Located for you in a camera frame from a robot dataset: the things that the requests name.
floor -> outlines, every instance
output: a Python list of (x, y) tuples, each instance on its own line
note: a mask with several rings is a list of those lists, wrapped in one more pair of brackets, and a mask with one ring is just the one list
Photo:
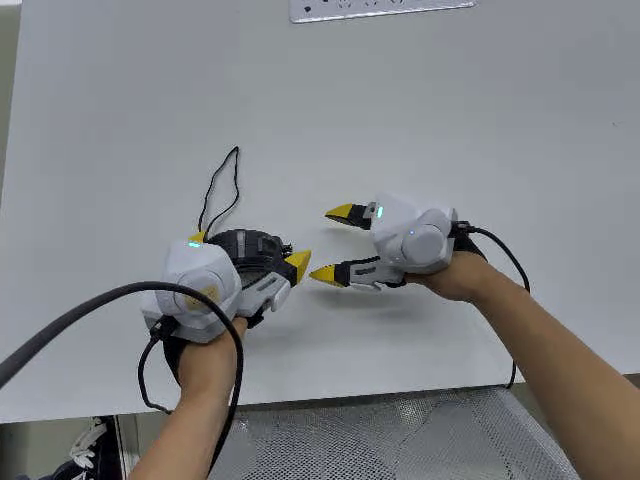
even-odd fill
[[(0, 5), (0, 192), (19, 23), (18, 6)], [(515, 385), (513, 393), (545, 426), (540, 409), (526, 384)], [(123, 417), (137, 426), (137, 444), (141, 454), (151, 445), (166, 419), (160, 413)], [(77, 418), (0, 425), (0, 478), (10, 479), (20, 473), (38, 478), (51, 473), (57, 465), (66, 461), (70, 446), (88, 424), (89, 419)]]

black cable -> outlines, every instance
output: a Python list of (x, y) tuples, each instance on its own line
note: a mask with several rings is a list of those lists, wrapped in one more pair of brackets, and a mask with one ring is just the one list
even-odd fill
[(231, 209), (233, 209), (233, 207), (235, 207), (238, 203), (238, 200), (240, 200), (240, 187), (238, 186), (238, 160), (240, 157), (240, 149), (238, 147), (235, 147), (235, 165), (234, 165), (234, 170), (233, 170), (233, 186), (236, 189), (236, 196), (233, 199), (233, 202), (231, 202), (231, 204), (225, 208), (222, 212), (220, 212), (218, 215), (216, 215), (213, 220), (211, 220), (209, 222), (209, 225), (207, 226), (207, 229), (204, 232), (204, 239), (207, 239), (207, 236), (209, 235), (209, 230), (211, 230), (211, 227), (213, 227), (213, 224), (216, 222), (216, 220), (218, 220), (220, 217), (222, 217), (223, 215), (225, 215), (227, 212), (229, 212)]
[(204, 235), (205, 239), (207, 238), (207, 235), (209, 234), (209, 230), (211, 230), (211, 227), (213, 226), (214, 222), (218, 218), (223, 216), (225, 213), (227, 213), (229, 210), (231, 210), (238, 203), (238, 200), (240, 198), (240, 190), (239, 190), (239, 187), (238, 187), (238, 160), (239, 160), (239, 157), (240, 157), (240, 147), (238, 147), (236, 145), (235, 147), (233, 147), (229, 151), (229, 153), (227, 153), (227, 156), (225, 157), (225, 159), (222, 162), (222, 164), (216, 169), (215, 172), (213, 172), (213, 176), (211, 177), (211, 182), (209, 183), (209, 188), (207, 189), (207, 193), (205, 193), (205, 195), (204, 195), (204, 204), (202, 205), (202, 211), (200, 212), (200, 216), (198, 217), (198, 231), (199, 232), (202, 231), (202, 222), (204, 221), (204, 216), (205, 216), (205, 214), (207, 212), (207, 204), (209, 203), (209, 195), (213, 191), (215, 180), (216, 180), (216, 178), (218, 177), (220, 172), (224, 169), (224, 167), (227, 165), (227, 163), (229, 162), (229, 160), (232, 157), (235, 158), (235, 167), (234, 167), (234, 173), (233, 173), (233, 183), (234, 183), (235, 190), (236, 190), (236, 196), (235, 196), (235, 199), (233, 200), (233, 202), (231, 203), (231, 205), (229, 205), (224, 211), (222, 211), (222, 213), (219, 213), (218, 215), (216, 215), (215, 218), (213, 220), (211, 220), (211, 222), (209, 222), (209, 225), (207, 226), (207, 229), (205, 230), (205, 235)]
[[(231, 429), (231, 423), (233, 422), (233, 417), (236, 412), (236, 407), (238, 405), (238, 398), (240, 396), (240, 387), (242, 386), (242, 373), (244, 368), (244, 351), (242, 349), (242, 341), (240, 340), (240, 336), (238, 332), (233, 327), (231, 320), (225, 315), (225, 313), (220, 309), (218, 305), (213, 302), (209, 297), (204, 295), (203, 293), (198, 292), (189, 287), (185, 287), (183, 285), (178, 285), (174, 283), (167, 282), (137, 282), (130, 283), (128, 285), (124, 285), (122, 287), (114, 288), (108, 292), (102, 293), (90, 300), (87, 300), (84, 303), (81, 303), (75, 308), (72, 308), (67, 313), (61, 315), (49, 325), (44, 327), (38, 333), (36, 333), (33, 337), (27, 340), (20, 348), (18, 348), (15, 352), (13, 352), (9, 357), (7, 357), (2, 363), (0, 363), (0, 388), (4, 387), (9, 380), (11, 380), (33, 357), (35, 357), (40, 350), (46, 347), (54, 338), (56, 338), (60, 333), (62, 333), (66, 328), (70, 327), (78, 320), (80, 320), (85, 315), (97, 310), (98, 308), (113, 302), (121, 297), (126, 295), (130, 295), (136, 292), (145, 292), (145, 291), (168, 291), (168, 292), (176, 292), (181, 293), (183, 295), (187, 295), (192, 297), (199, 302), (205, 304), (208, 308), (210, 308), (220, 319), (223, 325), (226, 327), (229, 335), (231, 335), (231, 339), (236, 348), (236, 377), (233, 387), (233, 393), (231, 395), (231, 402), (229, 405), (229, 410), (227, 412), (227, 418), (225, 419), (224, 425), (222, 427), (222, 431), (220, 433), (220, 438), (218, 439), (218, 443), (216, 444), (215, 451), (213, 453), (213, 459), (211, 465), (215, 463), (216, 459), (220, 455), (222, 451), (222, 447), (224, 445), (225, 440), (227, 439), (227, 435), (229, 434), (229, 430)], [(145, 348), (146, 355), (148, 356), (149, 351), (156, 342), (149, 342), (147, 348)]]
[(168, 408), (149, 401), (149, 395), (147, 394), (147, 385), (144, 381), (144, 366), (147, 363), (147, 357), (149, 356), (149, 353), (151, 353), (153, 347), (155, 347), (156, 343), (158, 343), (159, 341), (160, 337), (152, 336), (149, 339), (149, 343), (147, 343), (147, 346), (144, 347), (142, 355), (140, 355), (140, 361), (138, 361), (138, 386), (140, 387), (140, 395), (142, 395), (142, 401), (147, 407), (153, 408), (155, 410), (160, 410), (167, 415), (171, 415), (171, 410), (169, 410)]
[[(524, 271), (524, 268), (522, 268), (522, 265), (520, 265), (520, 262), (513, 254), (513, 252), (511, 252), (509, 247), (507, 247), (507, 245), (502, 240), (500, 240), (497, 235), (491, 233), (489, 230), (485, 230), (484, 228), (474, 227), (468, 222), (455, 222), (454, 229), (462, 233), (479, 233), (480, 235), (484, 235), (485, 237), (493, 240), (502, 249), (502, 251), (507, 254), (509, 260), (511, 260), (513, 265), (516, 267), (516, 270), (518, 270), (518, 273), (522, 277), (522, 286), (524, 287), (524, 289), (527, 292), (531, 293), (531, 286), (529, 284), (529, 277), (527, 276), (527, 273)], [(513, 360), (511, 364), (511, 377), (509, 378), (509, 383), (505, 385), (506, 389), (510, 389), (511, 387), (513, 387), (513, 383), (516, 380), (517, 370), (518, 366), (516, 365), (516, 361)]]

white table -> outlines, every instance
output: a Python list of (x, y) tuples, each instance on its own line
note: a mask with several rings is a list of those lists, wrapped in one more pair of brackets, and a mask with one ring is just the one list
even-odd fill
[[(224, 228), (281, 234), (318, 267), (372, 253), (325, 210), (419, 192), (503, 237), (551, 312), (639, 371), (640, 5), (483, 0), (298, 26), (287, 12), (286, 0), (25, 2), (0, 356), (90, 296), (158, 278), (237, 143), (243, 198)], [(508, 379), (506, 351), (470, 307), (409, 287), (296, 290), (247, 338), (242, 403)], [(144, 410), (138, 303), (59, 337), (0, 392), (0, 421)], [(153, 399), (175, 401), (159, 349), (147, 378)]]

power strip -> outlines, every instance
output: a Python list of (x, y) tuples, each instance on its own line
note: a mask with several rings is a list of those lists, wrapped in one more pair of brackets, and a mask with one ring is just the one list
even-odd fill
[(473, 7), (476, 0), (289, 0), (293, 23)]

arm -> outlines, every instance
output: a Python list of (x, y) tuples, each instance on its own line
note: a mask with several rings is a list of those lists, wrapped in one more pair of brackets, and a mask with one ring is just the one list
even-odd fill
[(472, 303), (505, 344), (584, 480), (640, 478), (640, 390), (481, 257), (407, 280)]
[[(233, 321), (242, 337), (244, 318)], [(204, 479), (209, 474), (233, 387), (236, 351), (228, 333), (207, 345), (188, 345), (178, 369), (182, 392), (160, 436), (138, 462), (132, 480)]]

